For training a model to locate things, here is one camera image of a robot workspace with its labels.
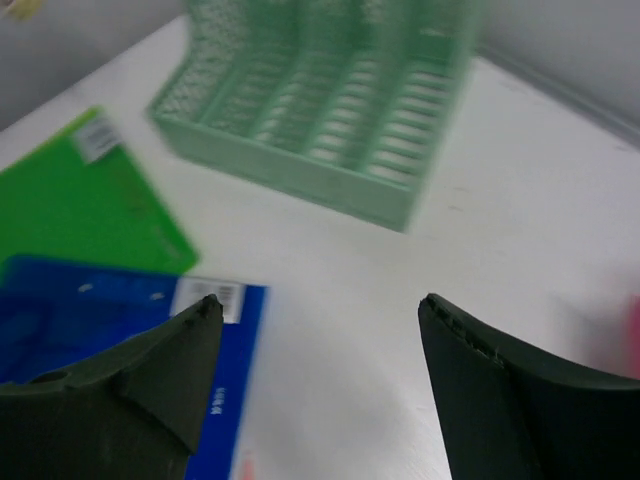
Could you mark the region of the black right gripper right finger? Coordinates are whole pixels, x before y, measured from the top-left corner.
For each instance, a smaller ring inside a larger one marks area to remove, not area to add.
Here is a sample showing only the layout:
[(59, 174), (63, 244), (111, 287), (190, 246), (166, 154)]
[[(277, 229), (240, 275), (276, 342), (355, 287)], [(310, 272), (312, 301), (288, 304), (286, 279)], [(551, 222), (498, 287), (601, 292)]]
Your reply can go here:
[(434, 293), (418, 317), (452, 478), (638, 478), (638, 380), (558, 357)]

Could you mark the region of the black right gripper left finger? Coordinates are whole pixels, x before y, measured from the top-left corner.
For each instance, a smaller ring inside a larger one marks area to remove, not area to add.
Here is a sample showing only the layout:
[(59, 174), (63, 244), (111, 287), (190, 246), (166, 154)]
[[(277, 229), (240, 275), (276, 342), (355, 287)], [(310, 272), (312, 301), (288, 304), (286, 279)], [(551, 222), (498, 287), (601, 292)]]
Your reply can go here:
[(222, 329), (223, 307), (207, 295), (87, 359), (2, 384), (2, 478), (184, 478)]

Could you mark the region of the black pink drawer box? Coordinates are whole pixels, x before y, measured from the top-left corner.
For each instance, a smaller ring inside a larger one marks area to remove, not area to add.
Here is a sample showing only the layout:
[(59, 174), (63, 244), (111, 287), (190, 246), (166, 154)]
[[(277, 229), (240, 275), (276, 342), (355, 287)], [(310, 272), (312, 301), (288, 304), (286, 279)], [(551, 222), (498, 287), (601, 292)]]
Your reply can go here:
[(639, 295), (617, 311), (597, 319), (591, 337), (595, 366), (609, 373), (639, 378)]

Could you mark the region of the mint green file organizer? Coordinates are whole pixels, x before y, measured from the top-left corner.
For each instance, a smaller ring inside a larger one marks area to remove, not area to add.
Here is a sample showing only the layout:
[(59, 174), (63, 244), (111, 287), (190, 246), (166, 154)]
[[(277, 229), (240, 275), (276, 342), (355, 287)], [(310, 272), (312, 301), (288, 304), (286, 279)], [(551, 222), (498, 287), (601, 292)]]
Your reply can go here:
[(466, 80), (479, 1), (191, 1), (148, 114), (179, 156), (403, 231)]

